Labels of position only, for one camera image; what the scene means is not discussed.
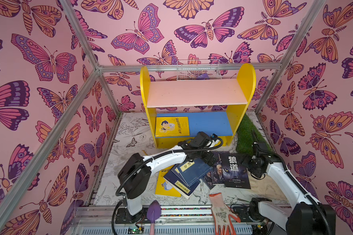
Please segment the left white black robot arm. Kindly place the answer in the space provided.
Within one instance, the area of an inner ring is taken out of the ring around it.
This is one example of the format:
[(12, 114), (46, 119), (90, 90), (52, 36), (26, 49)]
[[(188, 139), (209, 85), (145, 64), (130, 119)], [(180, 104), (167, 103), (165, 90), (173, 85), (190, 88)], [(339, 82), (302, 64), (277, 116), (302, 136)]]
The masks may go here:
[(172, 165), (192, 162), (195, 159), (201, 159), (205, 164), (212, 166), (216, 161), (212, 151), (220, 148), (223, 143), (224, 141), (215, 134), (209, 136), (199, 132), (196, 137), (181, 141), (158, 154), (141, 156), (135, 153), (118, 173), (120, 185), (115, 195), (123, 197), (121, 202), (127, 214), (137, 218), (143, 210), (141, 195), (151, 176)]

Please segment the yellow cartoon boy book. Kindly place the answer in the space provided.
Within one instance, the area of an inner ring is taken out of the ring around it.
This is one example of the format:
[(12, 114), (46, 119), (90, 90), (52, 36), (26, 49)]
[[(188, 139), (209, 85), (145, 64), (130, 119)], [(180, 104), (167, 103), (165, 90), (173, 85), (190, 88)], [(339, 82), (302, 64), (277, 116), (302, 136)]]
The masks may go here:
[(157, 117), (156, 138), (190, 136), (188, 117)]

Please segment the black wolf cover book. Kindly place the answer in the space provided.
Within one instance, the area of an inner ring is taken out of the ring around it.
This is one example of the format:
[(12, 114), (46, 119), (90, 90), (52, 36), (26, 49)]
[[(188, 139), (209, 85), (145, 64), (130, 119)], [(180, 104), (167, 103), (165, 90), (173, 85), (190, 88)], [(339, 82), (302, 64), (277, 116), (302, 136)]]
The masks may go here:
[(226, 188), (251, 189), (247, 168), (242, 165), (241, 157), (243, 155), (237, 153), (220, 153)]

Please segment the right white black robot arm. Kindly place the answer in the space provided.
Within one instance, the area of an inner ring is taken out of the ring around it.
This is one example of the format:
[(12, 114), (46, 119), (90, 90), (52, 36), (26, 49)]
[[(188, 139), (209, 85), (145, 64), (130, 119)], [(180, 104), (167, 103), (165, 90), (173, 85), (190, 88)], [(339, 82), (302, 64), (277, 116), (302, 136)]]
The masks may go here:
[(290, 209), (282, 208), (265, 198), (253, 198), (249, 217), (253, 220), (269, 219), (289, 235), (334, 235), (336, 215), (328, 204), (322, 204), (296, 179), (284, 159), (268, 151), (252, 131), (253, 154), (241, 161), (255, 179), (271, 177), (288, 200)]

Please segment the dark old man cover book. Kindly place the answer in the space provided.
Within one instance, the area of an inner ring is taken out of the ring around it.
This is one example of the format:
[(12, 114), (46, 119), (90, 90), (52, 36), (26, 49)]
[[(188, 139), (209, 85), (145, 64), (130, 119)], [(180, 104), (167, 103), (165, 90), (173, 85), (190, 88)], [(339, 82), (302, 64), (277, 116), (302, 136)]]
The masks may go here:
[(214, 156), (216, 157), (217, 162), (214, 163), (212, 169), (202, 178), (202, 181), (210, 190), (217, 185), (225, 184), (220, 152), (214, 152)]

